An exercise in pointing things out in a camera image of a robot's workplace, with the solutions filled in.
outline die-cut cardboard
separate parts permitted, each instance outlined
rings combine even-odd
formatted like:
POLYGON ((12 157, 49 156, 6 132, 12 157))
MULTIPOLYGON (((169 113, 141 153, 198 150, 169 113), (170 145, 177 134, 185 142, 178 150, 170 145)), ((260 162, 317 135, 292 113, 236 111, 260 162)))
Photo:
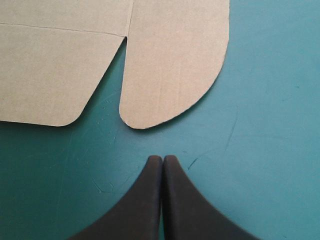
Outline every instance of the die-cut cardboard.
POLYGON ((128 37, 119 111, 145 129, 184 112, 213 84, 229 0, 4 0, 0 33, 0 121, 72 123, 128 37))

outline black object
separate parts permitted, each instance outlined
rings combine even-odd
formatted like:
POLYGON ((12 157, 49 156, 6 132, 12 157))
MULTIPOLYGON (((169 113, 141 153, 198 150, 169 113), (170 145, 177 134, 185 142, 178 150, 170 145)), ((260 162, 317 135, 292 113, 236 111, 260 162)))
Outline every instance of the black object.
POLYGON ((257 239, 208 203, 172 155, 164 158, 161 195, 166 240, 257 239))
POLYGON ((157 240, 162 164, 161 157, 150 156, 120 201, 70 240, 157 240))
POLYGON ((166 240, 257 240, 207 202, 173 155, 150 156, 123 198, 70 239, 157 240, 161 197, 166 240))

